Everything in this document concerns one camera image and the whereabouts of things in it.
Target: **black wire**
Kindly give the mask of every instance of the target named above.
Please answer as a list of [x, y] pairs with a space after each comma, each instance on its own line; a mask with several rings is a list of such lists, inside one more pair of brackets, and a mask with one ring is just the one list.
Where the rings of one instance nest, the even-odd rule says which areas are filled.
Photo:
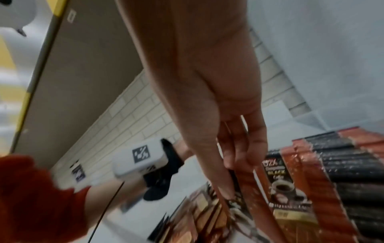
[[95, 229], [93, 230], [92, 235], [91, 235], [91, 237], [90, 237], [89, 240], [88, 240], [88, 243], [91, 242], [91, 240], [92, 240], [92, 238], [93, 238], [93, 235], [95, 234], [95, 232], [96, 232], [96, 230], [97, 230], [97, 227], [99, 226], [101, 220], [102, 220], [103, 217], [104, 217], [104, 214], [107, 212], [107, 210], [108, 210], [109, 206], [111, 205], [113, 199], [115, 199], [116, 195], [119, 193], [119, 191], [120, 191], [120, 189], [123, 187], [123, 185], [124, 185], [124, 181], [123, 181], [123, 183], [121, 183], [119, 189], [117, 189], [117, 191], [115, 192], [115, 195], [113, 195], [112, 199], [108, 202], [108, 205], [105, 207], [104, 212], [101, 214], [100, 219], [99, 219], [99, 221], [97, 222], [96, 227], [95, 227]]

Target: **pile of packets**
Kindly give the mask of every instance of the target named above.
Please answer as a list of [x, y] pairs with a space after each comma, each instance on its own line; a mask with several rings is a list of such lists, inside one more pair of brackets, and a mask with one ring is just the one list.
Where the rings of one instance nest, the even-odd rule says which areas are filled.
[[384, 136], [353, 127], [269, 151], [254, 173], [230, 171], [236, 198], [205, 185], [164, 218], [157, 243], [384, 243]]

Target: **white wall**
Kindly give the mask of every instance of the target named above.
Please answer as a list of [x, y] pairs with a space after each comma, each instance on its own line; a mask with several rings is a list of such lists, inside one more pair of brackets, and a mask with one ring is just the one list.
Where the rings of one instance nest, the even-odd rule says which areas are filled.
[[313, 110], [384, 89], [383, 9], [382, 0], [248, 1], [251, 25]]
[[[251, 32], [252, 43], [260, 63], [262, 106], [282, 100], [293, 116], [309, 111], [283, 70], [276, 64], [263, 43]], [[152, 92], [142, 72], [103, 115], [84, 133], [52, 168], [60, 188], [83, 188], [113, 178], [111, 158], [122, 146], [158, 135], [174, 142], [180, 133], [163, 105]], [[79, 159], [86, 179], [76, 184], [69, 167]], [[190, 173], [200, 173], [197, 162]]]

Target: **orange shirt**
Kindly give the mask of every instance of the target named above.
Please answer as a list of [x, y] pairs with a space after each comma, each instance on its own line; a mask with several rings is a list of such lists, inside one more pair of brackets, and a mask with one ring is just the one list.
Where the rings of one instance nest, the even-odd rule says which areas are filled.
[[65, 243], [86, 235], [88, 190], [57, 189], [31, 157], [0, 158], [0, 242]]

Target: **white label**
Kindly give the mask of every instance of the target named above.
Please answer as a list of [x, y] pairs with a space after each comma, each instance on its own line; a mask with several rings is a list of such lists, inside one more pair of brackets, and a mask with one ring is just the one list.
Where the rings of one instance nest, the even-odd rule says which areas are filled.
[[69, 14], [68, 14], [68, 17], [67, 17], [67, 21], [70, 22], [70, 23], [73, 23], [73, 21], [75, 20], [75, 17], [76, 17], [76, 11], [71, 9], [69, 11]]

